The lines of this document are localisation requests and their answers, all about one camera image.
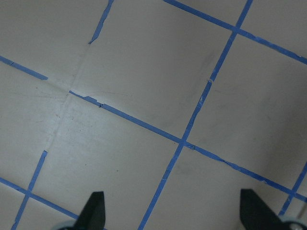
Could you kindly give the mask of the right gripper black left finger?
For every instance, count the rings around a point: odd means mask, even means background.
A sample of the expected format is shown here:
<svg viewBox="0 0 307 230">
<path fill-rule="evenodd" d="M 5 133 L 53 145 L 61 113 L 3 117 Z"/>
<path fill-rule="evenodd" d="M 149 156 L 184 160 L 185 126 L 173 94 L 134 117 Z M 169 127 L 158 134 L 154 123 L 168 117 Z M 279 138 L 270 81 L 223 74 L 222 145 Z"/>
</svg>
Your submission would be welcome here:
<svg viewBox="0 0 307 230">
<path fill-rule="evenodd" d="M 93 192 L 78 219 L 73 230 L 103 230 L 106 222 L 104 192 Z"/>
</svg>

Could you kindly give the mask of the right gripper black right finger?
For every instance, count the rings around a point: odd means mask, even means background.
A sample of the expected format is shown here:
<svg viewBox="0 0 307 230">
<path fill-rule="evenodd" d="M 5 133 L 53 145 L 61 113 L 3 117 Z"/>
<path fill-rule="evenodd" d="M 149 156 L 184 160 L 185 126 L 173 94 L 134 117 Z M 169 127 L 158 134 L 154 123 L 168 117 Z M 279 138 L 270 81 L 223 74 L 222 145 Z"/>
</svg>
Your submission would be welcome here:
<svg viewBox="0 0 307 230">
<path fill-rule="evenodd" d="M 246 230 L 282 230 L 283 223 L 252 190 L 240 191 L 240 221 Z"/>
</svg>

